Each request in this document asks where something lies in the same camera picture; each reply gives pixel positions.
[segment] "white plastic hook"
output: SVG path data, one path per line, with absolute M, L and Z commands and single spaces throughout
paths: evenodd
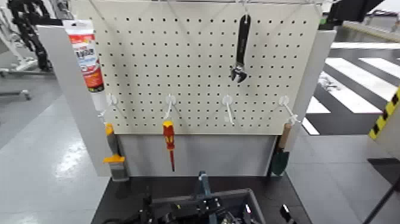
M 245 7 L 245 24 L 247 24 L 247 22 L 249 21 L 249 10 L 247 9 L 247 3 L 249 2 L 249 0 L 243 0 L 243 7 Z
M 280 97 L 279 102 L 278 102 L 279 106 L 285 107 L 287 112 L 290 114 L 289 121 L 290 121 L 291 125 L 294 125 L 296 122 L 301 123 L 297 119 L 298 115 L 294 114 L 293 111 L 289 108 L 288 103 L 289 103 L 289 97 L 288 96 Z
M 118 98 L 115 97 L 113 94 L 107 94 L 107 95 L 105 96 L 105 99 L 106 99 L 106 101 L 107 101 L 108 106 L 107 106 L 107 108 L 104 109 L 99 115 L 97 115 L 98 117 L 100 117 L 100 118 L 102 119 L 103 123 L 105 122 L 105 120 L 104 120 L 104 114 L 107 112 L 107 110 L 108 110 L 110 107 L 118 108 L 118 107 L 117 107 Z
M 165 112 L 164 119 L 167 119 L 171 116 L 171 108 L 172 105 L 176 104 L 176 98 L 174 95 L 168 94 L 168 96 L 165 98 L 165 102 L 168 104 L 168 110 Z
M 225 117 L 225 121 L 230 122 L 231 124 L 234 125 L 235 123 L 233 122 L 232 113 L 230 112 L 230 106 L 229 106 L 230 104 L 232 104 L 232 102 L 233 99 L 230 95 L 226 95 L 225 97 L 222 98 L 222 103 L 226 105 L 226 109 L 228 111 L 228 117 Z

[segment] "yellow black striped post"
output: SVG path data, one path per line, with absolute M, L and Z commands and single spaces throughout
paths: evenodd
M 383 111 L 383 114 L 378 117 L 378 119 L 375 122 L 375 125 L 372 127 L 369 135 L 373 140 L 375 140 L 378 137 L 380 131 L 388 122 L 389 117 L 393 114 L 393 112 L 396 110 L 396 107 L 400 104 L 399 101 L 400 101 L 400 88 L 397 90 L 393 98 L 388 102 L 388 104 L 385 107 L 385 110 Z

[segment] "white stripe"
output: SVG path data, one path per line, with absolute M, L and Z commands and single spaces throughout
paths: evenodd
M 351 89 L 347 88 L 347 86 L 341 84 L 335 78 L 331 77 L 329 74 L 323 71 L 318 82 L 322 85 L 326 85 L 326 83 L 324 83 L 326 82 L 326 79 L 329 80 L 330 86 L 334 86 L 332 88 L 329 88 L 328 93 L 335 97 L 353 113 L 381 113 L 381 111 L 370 102 L 368 102 L 363 97 L 356 94 Z
M 383 58 L 360 58 L 360 60 L 377 67 L 378 69 L 381 69 L 392 76 L 400 78 L 400 66 L 391 63 L 390 61 L 386 61 Z
M 400 43 L 333 42 L 333 49 L 400 49 Z
M 387 101 L 390 101 L 397 91 L 396 86 L 353 65 L 343 58 L 327 58 L 325 63 Z
M 320 133 L 314 128 L 314 126 L 310 123 L 310 121 L 304 117 L 303 119 L 303 127 L 310 135 L 319 135 Z
M 308 105 L 308 114 L 330 114 L 330 111 L 317 100 L 315 97 L 311 97 L 310 104 Z

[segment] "pegboard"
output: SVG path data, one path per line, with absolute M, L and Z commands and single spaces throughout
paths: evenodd
M 116 133 L 161 134 L 172 94 L 176 134 L 279 135 L 292 108 L 321 10 L 314 4 L 248 4 L 252 17 L 242 83 L 235 64 L 242 4 L 74 1 L 95 26 L 105 90 L 118 100 L 106 113 Z M 234 125 L 226 122 L 225 95 Z

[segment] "black handle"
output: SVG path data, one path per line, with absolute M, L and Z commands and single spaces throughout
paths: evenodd
M 251 18 L 249 14 L 243 15 L 240 19 L 239 37 L 237 39 L 236 62 L 242 66 L 245 64 L 245 51 L 247 38 L 249 36 L 250 22 Z

